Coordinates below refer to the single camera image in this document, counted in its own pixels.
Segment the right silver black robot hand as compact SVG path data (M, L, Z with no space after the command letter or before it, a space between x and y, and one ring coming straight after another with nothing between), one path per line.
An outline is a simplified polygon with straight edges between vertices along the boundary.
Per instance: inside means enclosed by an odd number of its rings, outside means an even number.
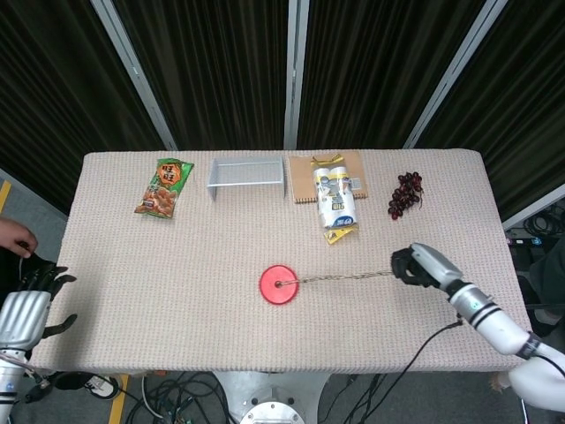
M433 286L445 292L463 278L462 271L447 257L421 243L394 252L390 264L394 276L407 285Z

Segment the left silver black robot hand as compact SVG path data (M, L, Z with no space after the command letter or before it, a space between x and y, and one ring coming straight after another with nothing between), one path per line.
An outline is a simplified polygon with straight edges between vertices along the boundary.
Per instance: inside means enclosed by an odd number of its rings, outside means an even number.
M75 276L67 267L48 264L31 271L20 280L16 291L10 292L1 309L1 349L28 352L41 340L60 335L77 320L70 314L62 323L47 325L55 296Z

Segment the bare human hand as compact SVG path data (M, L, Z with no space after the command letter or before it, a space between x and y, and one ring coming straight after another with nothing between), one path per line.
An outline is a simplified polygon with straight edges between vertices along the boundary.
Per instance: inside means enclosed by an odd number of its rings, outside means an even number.
M1 247L19 257L28 259L38 246L35 235L24 225L1 217Z

